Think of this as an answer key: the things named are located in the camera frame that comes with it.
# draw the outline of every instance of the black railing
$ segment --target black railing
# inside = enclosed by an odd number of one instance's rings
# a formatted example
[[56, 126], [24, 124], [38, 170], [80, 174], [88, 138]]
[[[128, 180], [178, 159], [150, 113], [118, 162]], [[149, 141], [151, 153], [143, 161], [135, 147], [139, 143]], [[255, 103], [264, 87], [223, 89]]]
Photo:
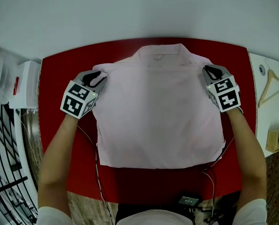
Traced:
[[[7, 221], [11, 221], [11, 224], [35, 224], [36, 223], [36, 217], [34, 216], [33, 212], [37, 214], [36, 206], [27, 190], [27, 187], [25, 185], [25, 181], [28, 179], [26, 176], [22, 176], [21, 173], [21, 164], [19, 162], [19, 156], [16, 149], [16, 142], [13, 139], [12, 135], [12, 122], [9, 117], [9, 130], [8, 127], [4, 124], [4, 117], [3, 117], [3, 109], [4, 106], [1, 105], [0, 107], [0, 134], [2, 134], [2, 137], [0, 136], [0, 164], [2, 171], [0, 171], [0, 174], [4, 174], [5, 177], [1, 179], [0, 176], [0, 210], [4, 209], [2, 211], [2, 214], [5, 216]], [[8, 164], [3, 164], [3, 159], [1, 152], [2, 150], [5, 151], [7, 162]], [[14, 160], [15, 164], [11, 164], [10, 157]], [[9, 173], [6, 173], [5, 167], [9, 166], [11, 171], [11, 177], [12, 182], [10, 182]], [[19, 178], [17, 179], [14, 172], [18, 171]], [[20, 184], [23, 185], [23, 188], [28, 195], [32, 205], [28, 205], [27, 201], [25, 200], [23, 193], [20, 189]], [[3, 199], [6, 199], [7, 204], [11, 205], [9, 206], [12, 211], [15, 211], [15, 214], [17, 214], [18, 217], [15, 217], [14, 214], [11, 212], [9, 207], [6, 205], [5, 201]]]

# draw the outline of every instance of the wooden floor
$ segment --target wooden floor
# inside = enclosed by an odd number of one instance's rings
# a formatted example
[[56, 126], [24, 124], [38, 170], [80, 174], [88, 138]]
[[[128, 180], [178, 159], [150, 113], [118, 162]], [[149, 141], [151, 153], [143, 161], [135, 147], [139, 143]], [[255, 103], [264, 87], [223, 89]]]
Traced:
[[[26, 114], [24, 115], [24, 123], [28, 130], [30, 137], [29, 144], [27, 143], [28, 156], [31, 164], [35, 180], [38, 181], [39, 167], [42, 161], [43, 153], [39, 136], [38, 115]], [[267, 223], [272, 225], [279, 225], [279, 152], [269, 156], [267, 162]], [[231, 204], [236, 204], [238, 194], [224, 196], [223, 198], [215, 199], [215, 209], [222, 206], [222, 201], [234, 200]], [[100, 200], [83, 197], [77, 194], [68, 192], [69, 207], [74, 224], [77, 225], [111, 225], [108, 210]], [[201, 206], [204, 209], [211, 209], [211, 200], [202, 202]], [[109, 203], [111, 214], [114, 216], [117, 213], [118, 204]], [[206, 224], [204, 219], [209, 217], [209, 213], [195, 212], [196, 224]]]

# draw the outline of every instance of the red table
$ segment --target red table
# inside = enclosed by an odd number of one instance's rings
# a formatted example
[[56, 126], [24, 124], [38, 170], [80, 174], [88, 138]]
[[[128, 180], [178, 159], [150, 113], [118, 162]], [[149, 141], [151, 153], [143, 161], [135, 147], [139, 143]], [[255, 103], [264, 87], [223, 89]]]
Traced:
[[[64, 118], [60, 110], [63, 92], [79, 72], [91, 70], [96, 64], [113, 63], [133, 55], [145, 45], [182, 43], [192, 53], [209, 58], [214, 64], [225, 66], [241, 89], [241, 107], [248, 124], [255, 132], [256, 99], [252, 68], [246, 48], [207, 40], [190, 38], [141, 38], [94, 44], [61, 52], [43, 59], [39, 82], [39, 127], [45, 151]], [[226, 143], [233, 137], [227, 115], [222, 114]], [[96, 120], [90, 112], [79, 121], [95, 143]], [[68, 177], [68, 191], [101, 199], [95, 179], [94, 149], [88, 138], [77, 130]], [[114, 203], [164, 204], [181, 193], [200, 194], [203, 199], [212, 197], [212, 183], [201, 173], [207, 165], [187, 169], [149, 170], [110, 168], [99, 166], [99, 175], [106, 200]], [[241, 176], [237, 163], [235, 143], [213, 167], [217, 186], [215, 196], [226, 195], [241, 189]]]

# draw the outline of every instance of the metal railing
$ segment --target metal railing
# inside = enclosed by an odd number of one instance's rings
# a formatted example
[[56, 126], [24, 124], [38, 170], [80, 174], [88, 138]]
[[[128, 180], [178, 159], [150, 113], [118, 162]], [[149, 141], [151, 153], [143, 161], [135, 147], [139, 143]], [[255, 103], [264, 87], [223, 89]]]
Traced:
[[10, 224], [35, 224], [38, 210], [25, 184], [28, 177], [24, 176], [20, 164], [12, 134], [13, 122], [8, 114], [3, 114], [6, 109], [0, 106], [0, 211]]

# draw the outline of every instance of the white sleeve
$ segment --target white sleeve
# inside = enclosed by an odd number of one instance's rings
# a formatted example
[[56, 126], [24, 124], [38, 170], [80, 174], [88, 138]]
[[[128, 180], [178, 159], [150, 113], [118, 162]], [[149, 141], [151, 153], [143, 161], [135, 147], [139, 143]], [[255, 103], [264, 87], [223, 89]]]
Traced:
[[50, 207], [38, 210], [37, 225], [73, 225], [72, 219], [64, 212]]
[[233, 225], [266, 225], [266, 201], [255, 199], [244, 205], [233, 220]]

